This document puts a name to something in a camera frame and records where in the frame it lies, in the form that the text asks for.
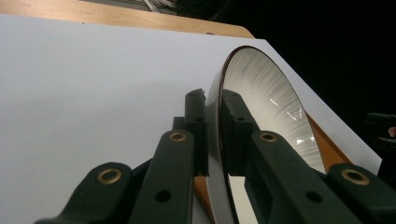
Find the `metal ring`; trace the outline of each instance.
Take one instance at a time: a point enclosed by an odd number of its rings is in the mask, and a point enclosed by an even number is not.
[[[116,173],[114,176],[111,176],[110,178],[104,178],[104,176],[108,173],[114,172]],[[112,183],[117,182],[119,179],[121,178],[121,170],[116,169],[116,168],[108,168],[104,171],[102,171],[98,176],[97,176],[97,180],[99,181],[99,183],[103,184],[103,185],[109,185]]]
[[[184,133],[171,133],[169,138],[174,142],[182,142],[187,139],[187,135]]]
[[[261,133],[260,139],[265,142],[275,142],[276,141],[276,137],[270,133]]]
[[[368,185],[370,184],[370,179],[369,177],[367,177],[367,175],[362,174],[359,171],[356,170],[352,170],[352,169],[344,169],[341,171],[341,175],[343,176],[343,178],[345,178],[346,180],[357,184],[357,185]]]

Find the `wooden table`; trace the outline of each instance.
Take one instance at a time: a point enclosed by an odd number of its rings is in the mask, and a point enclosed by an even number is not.
[[[132,26],[149,29],[189,32],[196,34],[227,35],[254,38],[244,27],[213,21],[201,21],[149,11],[113,7],[78,0],[2,0],[0,13],[38,17],[61,21],[79,21],[97,24]],[[350,162],[332,140],[311,119],[312,129],[325,169],[341,162]],[[204,177],[195,178],[195,192],[210,215],[210,205]]]

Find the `white surface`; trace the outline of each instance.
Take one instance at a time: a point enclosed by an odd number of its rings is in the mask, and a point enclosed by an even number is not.
[[[183,116],[184,95],[207,93],[241,45],[267,53],[335,144],[378,171],[379,157],[264,40],[8,15],[0,15],[0,39],[2,223],[57,216],[95,166],[134,168],[151,158],[173,117]]]

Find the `white paper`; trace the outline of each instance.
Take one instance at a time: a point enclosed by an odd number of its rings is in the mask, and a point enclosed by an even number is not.
[[[334,143],[377,173],[380,158],[265,40],[0,15],[1,222],[55,217],[92,168],[150,159],[185,94],[207,94],[242,45],[267,53]]]

